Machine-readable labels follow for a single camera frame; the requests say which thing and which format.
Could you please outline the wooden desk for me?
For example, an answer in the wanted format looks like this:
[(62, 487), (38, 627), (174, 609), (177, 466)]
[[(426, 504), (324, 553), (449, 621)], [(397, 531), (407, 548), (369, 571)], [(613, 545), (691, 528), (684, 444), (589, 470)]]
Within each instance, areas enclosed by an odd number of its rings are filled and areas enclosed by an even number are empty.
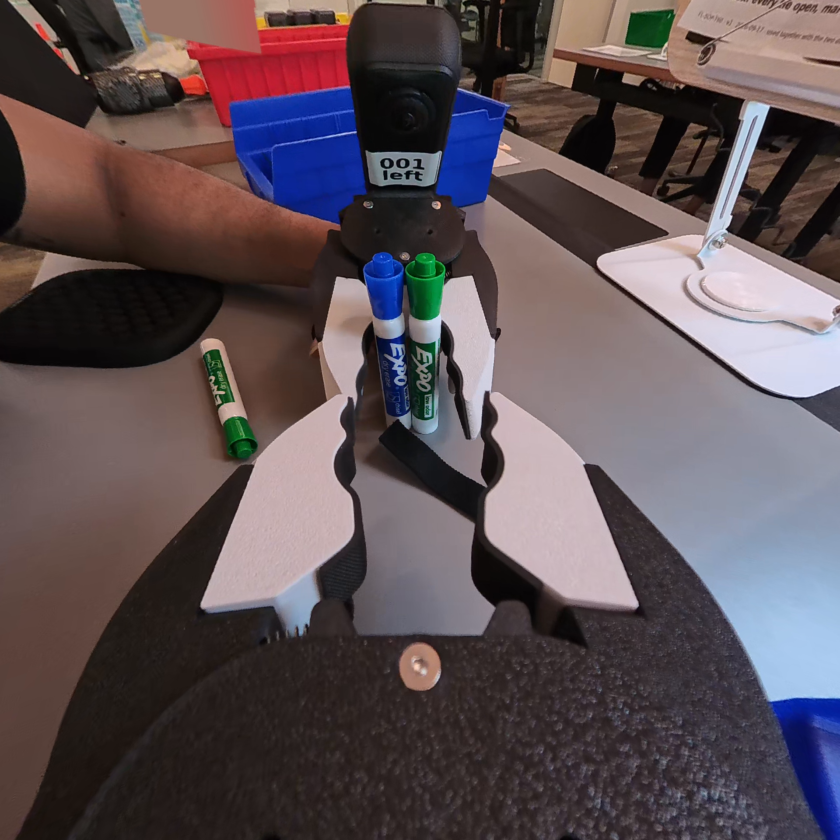
[(650, 59), (597, 57), (584, 51), (556, 49), (555, 58), (576, 64), (572, 90), (598, 98), (595, 114), (614, 117), (617, 104), (662, 117), (640, 175), (644, 192), (652, 194), (691, 123), (725, 133), (733, 125), (739, 105), (730, 97), (691, 86), (680, 86), (668, 68)]

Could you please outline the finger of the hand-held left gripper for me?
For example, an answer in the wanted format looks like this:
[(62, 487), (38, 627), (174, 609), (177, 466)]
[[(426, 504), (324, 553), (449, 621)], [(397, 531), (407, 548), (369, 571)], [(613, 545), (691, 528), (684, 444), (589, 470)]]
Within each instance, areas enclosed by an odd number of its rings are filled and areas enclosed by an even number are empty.
[(480, 435), (485, 393), (492, 389), (496, 341), (491, 337), (472, 276), (444, 285), (442, 346), (448, 389), (468, 439)]
[(367, 367), (364, 335), (372, 319), (364, 283), (337, 276), (318, 355), (325, 399), (350, 396), (356, 414), (361, 409)]

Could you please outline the white stand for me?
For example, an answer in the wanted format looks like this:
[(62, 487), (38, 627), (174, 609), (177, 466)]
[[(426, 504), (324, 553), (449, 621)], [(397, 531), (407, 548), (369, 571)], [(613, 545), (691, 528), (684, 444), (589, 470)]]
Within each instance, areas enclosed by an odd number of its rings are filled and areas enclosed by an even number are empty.
[(813, 397), (839, 385), (838, 300), (728, 242), (769, 107), (746, 102), (704, 237), (601, 255), (597, 268), (760, 389)]

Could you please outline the person's left forearm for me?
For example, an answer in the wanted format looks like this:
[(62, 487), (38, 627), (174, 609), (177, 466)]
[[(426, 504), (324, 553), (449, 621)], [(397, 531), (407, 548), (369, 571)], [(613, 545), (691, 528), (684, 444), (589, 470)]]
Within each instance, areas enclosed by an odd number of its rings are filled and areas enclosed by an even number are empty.
[(305, 287), (335, 226), (2, 96), (24, 210), (2, 241), (236, 283)]

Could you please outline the blue plastic bin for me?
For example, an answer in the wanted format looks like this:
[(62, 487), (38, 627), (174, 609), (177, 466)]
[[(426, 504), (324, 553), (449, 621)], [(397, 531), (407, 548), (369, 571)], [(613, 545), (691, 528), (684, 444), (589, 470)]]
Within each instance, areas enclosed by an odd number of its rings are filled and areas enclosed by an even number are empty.
[(828, 839), (839, 838), (839, 699), (771, 702), (796, 776)]
[[(458, 207), (486, 200), (507, 111), (458, 90), (438, 194)], [(349, 87), (235, 101), (230, 113), (240, 168), (260, 198), (336, 224), (365, 193)]]

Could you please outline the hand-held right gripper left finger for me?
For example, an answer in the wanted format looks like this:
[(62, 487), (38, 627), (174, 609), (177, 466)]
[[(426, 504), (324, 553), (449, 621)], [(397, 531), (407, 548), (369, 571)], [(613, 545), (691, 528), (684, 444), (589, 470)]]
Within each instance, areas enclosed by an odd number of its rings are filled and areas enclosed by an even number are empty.
[(354, 401), (336, 395), (260, 455), (206, 587), (201, 608), (271, 607), (289, 637), (305, 634), (322, 600), (352, 622), (366, 550), (355, 475)]

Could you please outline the red plastic bin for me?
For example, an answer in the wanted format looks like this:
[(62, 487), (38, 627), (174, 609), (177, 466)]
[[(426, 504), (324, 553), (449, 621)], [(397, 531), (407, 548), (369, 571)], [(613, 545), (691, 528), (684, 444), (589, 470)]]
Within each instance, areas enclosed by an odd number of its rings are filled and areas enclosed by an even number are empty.
[(347, 24), (262, 29), (259, 53), (193, 41), (186, 49), (199, 63), (220, 123), (230, 127), (231, 102), (347, 86), (348, 29)]

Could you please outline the green dry-erase marker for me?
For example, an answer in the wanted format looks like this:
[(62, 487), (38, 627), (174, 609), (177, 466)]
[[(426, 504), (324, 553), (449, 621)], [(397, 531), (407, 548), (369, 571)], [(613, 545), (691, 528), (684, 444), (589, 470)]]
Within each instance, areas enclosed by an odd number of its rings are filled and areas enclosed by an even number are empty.
[(200, 350), (219, 423), (224, 430), (227, 453), (233, 458), (247, 459), (256, 452), (258, 444), (224, 343), (219, 339), (205, 339)]
[(445, 266), (421, 253), (405, 268), (409, 301), (408, 370), (413, 430), (430, 434), (438, 427), (441, 306)]

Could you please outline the green plastic bin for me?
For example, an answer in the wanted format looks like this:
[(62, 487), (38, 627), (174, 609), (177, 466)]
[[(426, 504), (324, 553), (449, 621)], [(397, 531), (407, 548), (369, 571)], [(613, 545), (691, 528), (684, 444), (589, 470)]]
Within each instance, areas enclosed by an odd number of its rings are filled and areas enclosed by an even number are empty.
[(668, 43), (675, 17), (676, 11), (672, 8), (647, 9), (630, 13), (625, 45), (661, 50)]

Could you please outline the black board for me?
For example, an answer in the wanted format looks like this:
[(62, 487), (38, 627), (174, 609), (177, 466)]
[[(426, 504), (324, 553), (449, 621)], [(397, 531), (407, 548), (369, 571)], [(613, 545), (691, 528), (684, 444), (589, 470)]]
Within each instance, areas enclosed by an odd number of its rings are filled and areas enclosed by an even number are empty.
[(81, 128), (98, 107), (90, 85), (8, 1), (1, 1), (1, 93)]

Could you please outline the black backpack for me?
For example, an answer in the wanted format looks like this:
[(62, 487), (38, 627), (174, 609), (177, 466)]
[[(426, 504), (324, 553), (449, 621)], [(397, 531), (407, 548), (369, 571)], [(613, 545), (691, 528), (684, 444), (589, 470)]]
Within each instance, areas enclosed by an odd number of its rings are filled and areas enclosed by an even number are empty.
[(558, 154), (603, 175), (611, 163), (615, 144), (613, 117), (589, 114), (572, 125)]

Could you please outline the black table mat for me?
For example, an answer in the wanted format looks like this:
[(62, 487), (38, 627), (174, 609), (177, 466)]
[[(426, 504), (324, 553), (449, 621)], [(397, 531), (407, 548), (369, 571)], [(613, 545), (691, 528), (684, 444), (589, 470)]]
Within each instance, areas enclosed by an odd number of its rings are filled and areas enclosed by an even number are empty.
[[(604, 197), (544, 169), (494, 177), (490, 183), (490, 194), (531, 226), (594, 268), (597, 268), (596, 263), (600, 256), (615, 250), (686, 235), (702, 237), (699, 234), (667, 235), (664, 229), (630, 213), (623, 206), (615, 205)], [(722, 366), (752, 386), (766, 392), (720, 362), (716, 356), (678, 331), (641, 301), (637, 299), (636, 301), (667, 323), (670, 328), (681, 333), (690, 342), (715, 358)], [(830, 427), (839, 429), (838, 387), (807, 398), (792, 398), (767, 393), (792, 399)]]

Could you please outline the dark glittery cylinder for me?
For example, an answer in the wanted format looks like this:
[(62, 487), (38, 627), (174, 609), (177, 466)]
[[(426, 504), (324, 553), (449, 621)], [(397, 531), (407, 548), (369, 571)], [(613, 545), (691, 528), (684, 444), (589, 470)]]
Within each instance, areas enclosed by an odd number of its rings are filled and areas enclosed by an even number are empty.
[(126, 116), (173, 107), (185, 98), (181, 82), (173, 75), (153, 69), (115, 67), (86, 76), (100, 110)]

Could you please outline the blue dry-erase marker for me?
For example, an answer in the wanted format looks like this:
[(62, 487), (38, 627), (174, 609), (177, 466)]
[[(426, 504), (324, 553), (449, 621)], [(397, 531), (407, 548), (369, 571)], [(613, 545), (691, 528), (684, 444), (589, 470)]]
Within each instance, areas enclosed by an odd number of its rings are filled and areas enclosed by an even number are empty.
[(386, 423), (398, 421), (410, 428), (412, 416), (403, 316), (404, 267), (391, 254), (378, 253), (363, 271), (372, 309)]

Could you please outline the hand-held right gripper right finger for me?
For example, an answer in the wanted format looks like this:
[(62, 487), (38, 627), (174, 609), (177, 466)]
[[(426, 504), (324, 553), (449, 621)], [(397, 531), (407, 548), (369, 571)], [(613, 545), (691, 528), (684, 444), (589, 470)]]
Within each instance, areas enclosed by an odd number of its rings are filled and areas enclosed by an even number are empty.
[(540, 634), (573, 634), (573, 610), (635, 616), (639, 602), (586, 464), (549, 426), (485, 395), (471, 576), (492, 605), (520, 602)]

